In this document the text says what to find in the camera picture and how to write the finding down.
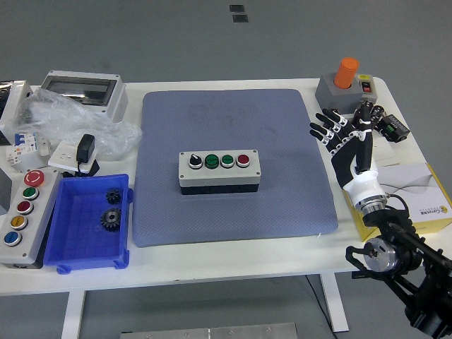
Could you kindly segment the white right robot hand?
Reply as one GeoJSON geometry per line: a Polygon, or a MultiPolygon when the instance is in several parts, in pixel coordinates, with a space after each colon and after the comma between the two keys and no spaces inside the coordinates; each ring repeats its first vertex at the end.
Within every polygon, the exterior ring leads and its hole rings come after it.
{"type": "Polygon", "coordinates": [[[316,114],[321,125],[310,123],[309,133],[331,154],[331,163],[340,188],[346,191],[357,208],[386,195],[378,183],[378,170],[373,161],[373,135],[370,111],[373,104],[363,102],[353,124],[336,109],[323,109],[316,114]]]}

